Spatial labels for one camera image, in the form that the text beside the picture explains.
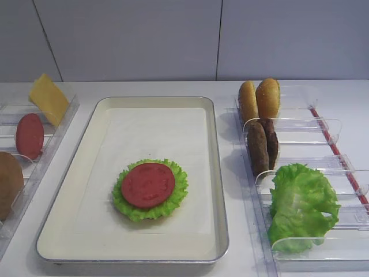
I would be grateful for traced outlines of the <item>white tray liner paper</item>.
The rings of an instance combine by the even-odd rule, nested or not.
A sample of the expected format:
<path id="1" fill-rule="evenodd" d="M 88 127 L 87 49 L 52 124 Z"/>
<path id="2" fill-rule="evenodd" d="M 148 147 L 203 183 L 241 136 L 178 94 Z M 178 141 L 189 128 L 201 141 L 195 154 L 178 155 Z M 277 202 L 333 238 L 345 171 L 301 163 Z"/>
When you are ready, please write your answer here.
<path id="1" fill-rule="evenodd" d="M 98 133 L 76 232 L 212 232 L 205 109 L 110 108 Z"/>

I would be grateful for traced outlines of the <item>red rack rail strip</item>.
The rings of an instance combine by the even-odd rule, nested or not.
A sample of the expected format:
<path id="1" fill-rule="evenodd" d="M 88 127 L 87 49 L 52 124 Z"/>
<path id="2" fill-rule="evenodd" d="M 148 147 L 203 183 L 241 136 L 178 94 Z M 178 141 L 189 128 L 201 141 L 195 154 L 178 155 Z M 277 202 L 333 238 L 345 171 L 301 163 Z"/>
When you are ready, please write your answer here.
<path id="1" fill-rule="evenodd" d="M 349 169 L 348 162 L 345 161 L 345 159 L 343 158 L 343 155 L 341 154 L 341 152 L 337 148 L 336 144 L 333 142 L 333 137 L 329 133 L 327 127 L 322 122 L 322 118 L 319 116 L 316 109 L 314 107 L 310 107 L 309 110 L 310 110 L 311 114 L 313 115 L 313 117 L 318 119 L 318 124 L 321 127 L 321 131 L 322 131 L 322 134 L 323 134 L 326 142 L 328 143 L 330 149 L 332 150 L 332 153 L 338 157 L 342 168 L 344 170 L 346 170 L 345 175 L 346 175 L 349 183 L 351 184 L 351 187 L 354 190 L 356 196 L 358 197 L 360 203 L 363 204 L 365 206 L 365 209 L 368 211 L 368 199 L 366 198 L 366 196 L 364 195 L 364 193 L 360 189 L 359 183 L 357 182 L 357 180 L 354 177 L 353 173 Z"/>

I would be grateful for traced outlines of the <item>brown meat patty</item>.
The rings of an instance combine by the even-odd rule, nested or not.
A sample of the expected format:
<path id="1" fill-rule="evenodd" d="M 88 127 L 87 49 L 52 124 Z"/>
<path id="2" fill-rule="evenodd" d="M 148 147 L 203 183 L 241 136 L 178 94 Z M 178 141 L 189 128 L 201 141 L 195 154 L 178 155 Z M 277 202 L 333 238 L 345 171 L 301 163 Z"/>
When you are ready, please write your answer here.
<path id="1" fill-rule="evenodd" d="M 278 155 L 278 139 L 274 130 L 273 120 L 270 118 L 260 118 L 259 123 L 262 125 L 266 135 L 269 170 L 273 170 Z"/>
<path id="2" fill-rule="evenodd" d="M 253 176 L 257 177 L 269 169 L 266 134 L 263 126 L 257 121 L 254 121 L 248 128 L 247 144 Z"/>

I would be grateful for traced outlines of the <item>yellow cheese slice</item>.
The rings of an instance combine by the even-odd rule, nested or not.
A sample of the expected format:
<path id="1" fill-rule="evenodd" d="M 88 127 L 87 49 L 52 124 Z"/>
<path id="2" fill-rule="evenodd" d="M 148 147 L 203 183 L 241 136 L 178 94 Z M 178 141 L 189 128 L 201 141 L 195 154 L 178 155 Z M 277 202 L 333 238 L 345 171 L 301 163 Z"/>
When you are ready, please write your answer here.
<path id="1" fill-rule="evenodd" d="M 69 101 L 64 93 L 45 73 L 34 81 L 29 93 L 29 99 L 56 128 L 63 120 L 69 106 Z"/>

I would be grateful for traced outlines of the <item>clear acrylic rack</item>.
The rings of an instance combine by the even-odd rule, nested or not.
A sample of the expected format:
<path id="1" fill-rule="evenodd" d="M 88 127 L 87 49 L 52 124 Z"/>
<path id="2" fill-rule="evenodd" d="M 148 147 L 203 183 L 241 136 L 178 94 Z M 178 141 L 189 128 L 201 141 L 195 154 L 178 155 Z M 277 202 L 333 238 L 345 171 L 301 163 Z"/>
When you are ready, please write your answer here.
<path id="1" fill-rule="evenodd" d="M 368 275 L 368 171 L 302 87 L 241 85 L 235 107 L 243 197 L 258 276 Z"/>
<path id="2" fill-rule="evenodd" d="M 24 188 L 14 199 L 9 216 L 1 221 L 1 245 L 12 239 L 79 108 L 78 97 L 71 85 L 58 83 L 57 86 L 65 94 L 69 102 L 65 115 L 57 127 L 49 123 L 46 116 L 28 99 L 27 92 L 31 88 L 30 84 L 25 83 L 21 88 L 15 88 L 13 84 L 10 84 L 2 91 L 11 92 L 12 94 L 8 96 L 1 95 L 1 151 L 12 154 L 18 160 L 22 168 Z M 23 116 L 30 113 L 39 116 L 44 130 L 41 154 L 36 159 L 20 154 L 16 148 L 18 123 Z"/>

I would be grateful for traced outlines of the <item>green lettuce leaf in rack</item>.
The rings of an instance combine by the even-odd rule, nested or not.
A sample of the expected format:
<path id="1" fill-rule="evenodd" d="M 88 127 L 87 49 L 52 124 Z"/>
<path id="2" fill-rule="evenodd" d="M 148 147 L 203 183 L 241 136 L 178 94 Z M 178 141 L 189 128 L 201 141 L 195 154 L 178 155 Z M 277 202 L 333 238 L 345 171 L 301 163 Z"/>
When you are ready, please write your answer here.
<path id="1" fill-rule="evenodd" d="M 319 170 L 293 163 L 280 167 L 273 182 L 268 229 L 272 249 L 300 253 L 321 245 L 341 208 L 329 180 Z"/>

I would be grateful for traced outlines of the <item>light bun half left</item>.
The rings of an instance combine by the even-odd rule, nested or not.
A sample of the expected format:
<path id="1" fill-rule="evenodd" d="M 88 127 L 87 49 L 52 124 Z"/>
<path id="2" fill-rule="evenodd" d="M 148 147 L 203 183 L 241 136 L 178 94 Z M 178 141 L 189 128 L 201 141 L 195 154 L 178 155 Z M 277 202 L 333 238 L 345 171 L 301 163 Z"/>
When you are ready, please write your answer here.
<path id="1" fill-rule="evenodd" d="M 258 118 L 258 106 L 255 87 L 252 81 L 245 81 L 239 89 L 239 108 L 244 122 Z"/>

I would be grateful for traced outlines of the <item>clear acrylic right rack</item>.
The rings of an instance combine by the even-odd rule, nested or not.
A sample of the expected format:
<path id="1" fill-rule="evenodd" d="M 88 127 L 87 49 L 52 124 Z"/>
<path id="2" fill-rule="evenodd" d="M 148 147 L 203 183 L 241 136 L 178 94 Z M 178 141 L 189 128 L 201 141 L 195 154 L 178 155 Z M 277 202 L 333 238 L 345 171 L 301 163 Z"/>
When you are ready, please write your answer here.
<path id="1" fill-rule="evenodd" d="M 302 87 L 241 85 L 235 107 L 243 197 L 258 276 L 368 275 L 368 171 Z"/>

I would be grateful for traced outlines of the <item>cream metal tray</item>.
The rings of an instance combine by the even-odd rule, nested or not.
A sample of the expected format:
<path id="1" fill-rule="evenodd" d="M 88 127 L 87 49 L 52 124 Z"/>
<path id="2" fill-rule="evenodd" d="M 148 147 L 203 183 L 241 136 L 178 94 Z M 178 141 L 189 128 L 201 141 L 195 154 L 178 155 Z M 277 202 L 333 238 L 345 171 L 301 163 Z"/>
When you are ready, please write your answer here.
<path id="1" fill-rule="evenodd" d="M 39 256 L 211 264 L 228 245 L 213 102 L 100 100 L 39 233 Z"/>

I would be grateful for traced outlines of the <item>green lettuce on tray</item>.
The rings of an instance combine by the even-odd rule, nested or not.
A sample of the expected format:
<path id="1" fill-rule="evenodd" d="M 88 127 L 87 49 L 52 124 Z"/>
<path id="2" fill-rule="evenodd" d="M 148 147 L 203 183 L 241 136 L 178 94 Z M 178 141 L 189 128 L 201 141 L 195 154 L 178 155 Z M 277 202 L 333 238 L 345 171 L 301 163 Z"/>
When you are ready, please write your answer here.
<path id="1" fill-rule="evenodd" d="M 129 204 L 123 197 L 121 193 L 122 181 L 128 172 L 135 168 L 136 166 L 143 163 L 161 163 L 168 166 L 175 177 L 175 187 L 172 195 L 166 199 L 163 203 L 155 206 L 153 208 L 143 209 L 137 208 Z M 130 220 L 134 222 L 139 222 L 145 219 L 156 220 L 162 216 L 168 216 L 173 211 L 180 206 L 180 203 L 187 195 L 187 173 L 178 165 L 176 162 L 169 161 L 168 159 L 163 160 L 151 160 L 143 159 L 127 166 L 127 169 L 119 173 L 116 184 L 112 189 L 112 202 L 115 208 L 122 214 L 126 215 Z"/>

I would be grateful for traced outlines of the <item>brown bun bottom in rack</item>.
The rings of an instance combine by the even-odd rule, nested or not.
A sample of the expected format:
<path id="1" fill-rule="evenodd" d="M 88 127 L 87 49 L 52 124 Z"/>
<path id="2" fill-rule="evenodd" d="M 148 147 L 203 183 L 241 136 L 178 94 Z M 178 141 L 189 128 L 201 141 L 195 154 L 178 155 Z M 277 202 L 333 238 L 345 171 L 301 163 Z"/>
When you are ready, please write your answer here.
<path id="1" fill-rule="evenodd" d="M 13 201 L 23 186 L 20 163 L 12 154 L 1 152 L 1 220 L 10 214 Z"/>

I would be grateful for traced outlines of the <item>clear acrylic left rack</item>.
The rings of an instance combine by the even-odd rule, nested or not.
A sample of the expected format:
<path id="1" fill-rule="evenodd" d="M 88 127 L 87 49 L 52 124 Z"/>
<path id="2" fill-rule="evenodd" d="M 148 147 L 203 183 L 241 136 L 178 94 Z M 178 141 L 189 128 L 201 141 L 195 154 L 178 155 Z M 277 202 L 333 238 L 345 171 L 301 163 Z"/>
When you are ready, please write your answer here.
<path id="1" fill-rule="evenodd" d="M 21 88 L 15 88 L 13 84 L 10 84 L 2 91 L 11 92 L 12 94 L 8 96 L 1 95 L 1 151 L 12 154 L 18 160 L 22 168 L 24 188 L 14 199 L 9 216 L 1 221 L 1 245 L 12 239 L 79 108 L 78 97 L 71 85 L 58 83 L 57 86 L 65 94 L 69 102 L 65 115 L 57 127 L 49 123 L 46 116 L 28 99 L 27 92 L 31 88 L 30 84 L 25 83 Z M 44 130 L 41 154 L 36 159 L 20 154 L 16 148 L 18 123 L 23 116 L 30 113 L 39 116 Z"/>

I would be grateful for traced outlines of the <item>red tomato slice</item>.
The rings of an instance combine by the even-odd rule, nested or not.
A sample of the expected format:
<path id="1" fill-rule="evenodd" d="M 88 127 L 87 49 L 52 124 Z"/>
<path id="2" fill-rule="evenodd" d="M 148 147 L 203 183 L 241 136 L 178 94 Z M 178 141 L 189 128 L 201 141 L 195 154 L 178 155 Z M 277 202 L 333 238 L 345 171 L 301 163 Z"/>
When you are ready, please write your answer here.
<path id="1" fill-rule="evenodd" d="M 18 153 L 34 160 L 41 154 L 43 142 L 44 129 L 40 117 L 35 113 L 23 116 L 16 131 Z"/>
<path id="2" fill-rule="evenodd" d="M 124 177 L 121 193 L 137 208 L 153 208 L 172 195 L 175 177 L 171 169 L 161 163 L 143 163 L 131 169 Z"/>

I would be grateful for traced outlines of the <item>brown meat patty front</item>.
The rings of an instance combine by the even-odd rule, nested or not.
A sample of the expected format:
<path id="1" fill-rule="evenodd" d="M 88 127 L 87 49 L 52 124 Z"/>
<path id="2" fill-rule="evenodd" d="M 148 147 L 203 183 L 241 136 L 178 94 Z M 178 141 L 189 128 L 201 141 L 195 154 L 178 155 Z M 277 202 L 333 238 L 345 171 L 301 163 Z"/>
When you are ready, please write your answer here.
<path id="1" fill-rule="evenodd" d="M 254 121 L 248 128 L 247 144 L 253 176 L 257 177 L 269 169 L 266 134 L 263 126 L 257 121 Z"/>

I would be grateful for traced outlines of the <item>sesame bun top right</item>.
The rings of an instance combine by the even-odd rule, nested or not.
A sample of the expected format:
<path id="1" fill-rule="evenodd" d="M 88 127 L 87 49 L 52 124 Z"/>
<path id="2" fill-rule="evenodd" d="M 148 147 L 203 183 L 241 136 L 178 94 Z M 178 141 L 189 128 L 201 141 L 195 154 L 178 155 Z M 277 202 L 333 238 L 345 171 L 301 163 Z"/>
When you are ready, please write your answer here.
<path id="1" fill-rule="evenodd" d="M 280 109 L 280 85 L 273 78 L 264 79 L 256 88 L 258 115 L 261 118 L 276 118 Z"/>

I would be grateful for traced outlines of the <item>brown meat patty rear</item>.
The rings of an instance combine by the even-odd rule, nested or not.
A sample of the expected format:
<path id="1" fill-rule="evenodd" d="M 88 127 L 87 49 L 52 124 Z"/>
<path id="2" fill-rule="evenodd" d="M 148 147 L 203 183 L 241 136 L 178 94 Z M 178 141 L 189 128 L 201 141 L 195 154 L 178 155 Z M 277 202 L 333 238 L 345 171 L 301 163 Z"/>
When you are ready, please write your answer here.
<path id="1" fill-rule="evenodd" d="M 259 123 L 262 125 L 266 135 L 269 170 L 273 170 L 278 155 L 278 139 L 274 130 L 273 120 L 270 118 L 260 118 Z"/>

